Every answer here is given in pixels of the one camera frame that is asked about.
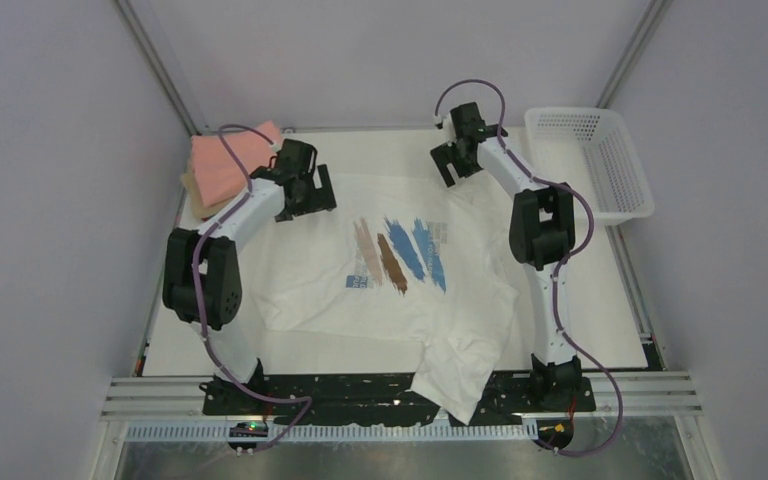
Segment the white printed t-shirt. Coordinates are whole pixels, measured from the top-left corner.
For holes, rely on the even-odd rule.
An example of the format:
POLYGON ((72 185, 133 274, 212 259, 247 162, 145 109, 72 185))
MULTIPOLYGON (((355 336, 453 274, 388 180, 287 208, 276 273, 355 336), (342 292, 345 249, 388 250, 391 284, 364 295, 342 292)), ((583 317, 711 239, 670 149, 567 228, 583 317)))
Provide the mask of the white printed t-shirt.
POLYGON ((337 207, 263 227, 241 270, 267 329, 419 343, 412 390, 469 423, 521 289, 507 277, 507 197, 488 174, 337 175, 337 207))

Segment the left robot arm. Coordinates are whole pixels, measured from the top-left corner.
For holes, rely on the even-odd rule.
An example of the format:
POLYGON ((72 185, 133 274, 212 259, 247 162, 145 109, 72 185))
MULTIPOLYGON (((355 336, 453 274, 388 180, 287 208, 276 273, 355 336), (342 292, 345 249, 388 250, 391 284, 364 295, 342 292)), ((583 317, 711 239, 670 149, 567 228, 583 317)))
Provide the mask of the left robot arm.
POLYGON ((243 190, 211 220, 170 233, 164 265, 163 305, 198 334, 216 379, 230 384, 228 400, 244 414, 265 403, 306 410, 311 400, 266 393, 262 363, 232 324, 243 301, 238 253, 271 222, 336 207, 328 168, 313 145, 287 139, 275 153, 267 165, 243 173, 243 190))

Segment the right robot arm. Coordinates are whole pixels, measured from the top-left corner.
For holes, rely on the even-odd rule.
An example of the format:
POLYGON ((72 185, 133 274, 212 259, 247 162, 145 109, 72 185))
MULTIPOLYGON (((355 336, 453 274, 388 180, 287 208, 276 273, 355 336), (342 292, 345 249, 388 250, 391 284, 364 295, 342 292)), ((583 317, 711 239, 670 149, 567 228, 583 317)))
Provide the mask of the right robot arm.
POLYGON ((474 102, 436 114, 434 125, 446 135, 431 151, 446 186, 485 171, 512 200, 508 243, 528 278, 534 317, 526 397, 541 410, 565 410, 585 390, 581 359, 560 320, 568 310, 564 268, 576 245, 571 189, 535 175, 474 102))

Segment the folded pink t-shirt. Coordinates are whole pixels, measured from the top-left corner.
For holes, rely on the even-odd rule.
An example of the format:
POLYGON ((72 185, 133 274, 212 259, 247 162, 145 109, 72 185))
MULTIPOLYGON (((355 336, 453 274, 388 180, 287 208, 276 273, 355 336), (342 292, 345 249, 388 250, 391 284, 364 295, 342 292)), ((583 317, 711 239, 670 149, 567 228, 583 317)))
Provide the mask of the folded pink t-shirt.
POLYGON ((270 157, 283 143, 279 128, 271 121, 258 125, 256 130, 269 140, 238 127, 231 127, 222 134, 238 162, 225 148, 219 134, 190 138, 188 165, 192 168, 206 206, 229 198, 232 200, 241 193, 247 183, 239 164, 252 174, 258 167, 267 166, 270 157))

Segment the folded tan t-shirt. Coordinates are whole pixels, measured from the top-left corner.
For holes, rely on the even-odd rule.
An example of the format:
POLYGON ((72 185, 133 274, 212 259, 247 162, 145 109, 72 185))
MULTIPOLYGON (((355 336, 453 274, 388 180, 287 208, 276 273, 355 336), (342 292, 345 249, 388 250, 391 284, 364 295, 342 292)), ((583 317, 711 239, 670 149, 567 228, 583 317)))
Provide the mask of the folded tan t-shirt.
POLYGON ((206 206, 196 182, 195 175, 190 165, 186 167, 185 172, 180 176, 181 183, 190 199, 190 209, 194 217, 206 220, 219 213, 226 205, 231 202, 231 198, 222 200, 216 204, 206 206))

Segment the white plastic laundry basket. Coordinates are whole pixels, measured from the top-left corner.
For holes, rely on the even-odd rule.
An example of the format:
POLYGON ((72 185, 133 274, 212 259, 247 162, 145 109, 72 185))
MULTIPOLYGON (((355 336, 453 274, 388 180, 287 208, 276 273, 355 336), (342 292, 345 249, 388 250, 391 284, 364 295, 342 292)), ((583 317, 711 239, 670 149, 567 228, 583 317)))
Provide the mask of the white plastic laundry basket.
POLYGON ((615 226, 654 213, 649 182, 618 112, 542 107, 528 110, 524 119, 537 174, 570 184, 585 198, 597 224, 615 226))

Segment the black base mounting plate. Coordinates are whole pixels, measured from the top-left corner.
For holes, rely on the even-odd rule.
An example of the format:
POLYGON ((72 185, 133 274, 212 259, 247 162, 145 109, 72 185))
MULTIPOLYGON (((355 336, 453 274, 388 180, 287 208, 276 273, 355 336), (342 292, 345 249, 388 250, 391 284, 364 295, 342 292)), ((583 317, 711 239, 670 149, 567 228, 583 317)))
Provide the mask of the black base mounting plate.
MULTIPOLYGON (((449 410, 410 389, 409 373, 265 375, 255 374, 248 387, 273 399, 276 404, 251 397, 232 383, 216 376, 199 384, 205 394, 202 413, 206 416, 244 416, 273 420, 287 425, 310 397, 312 405, 301 425, 364 427, 408 427, 430 424, 449 410)), ((590 413, 596 402, 590 381, 585 379, 577 392, 534 396, 528 371, 495 371, 487 381, 469 426, 513 425, 523 414, 548 413, 568 418, 571 413, 590 413)))

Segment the aluminium frame rail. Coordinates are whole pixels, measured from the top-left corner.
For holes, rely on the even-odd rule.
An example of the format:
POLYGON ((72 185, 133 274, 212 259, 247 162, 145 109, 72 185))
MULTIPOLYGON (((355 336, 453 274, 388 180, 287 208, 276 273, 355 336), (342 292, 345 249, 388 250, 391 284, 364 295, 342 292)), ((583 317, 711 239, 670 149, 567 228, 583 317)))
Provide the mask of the aluminium frame rail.
POLYGON ((170 30, 162 25, 152 2, 114 0, 113 4, 186 132, 190 135, 210 132, 211 127, 171 43, 170 30))

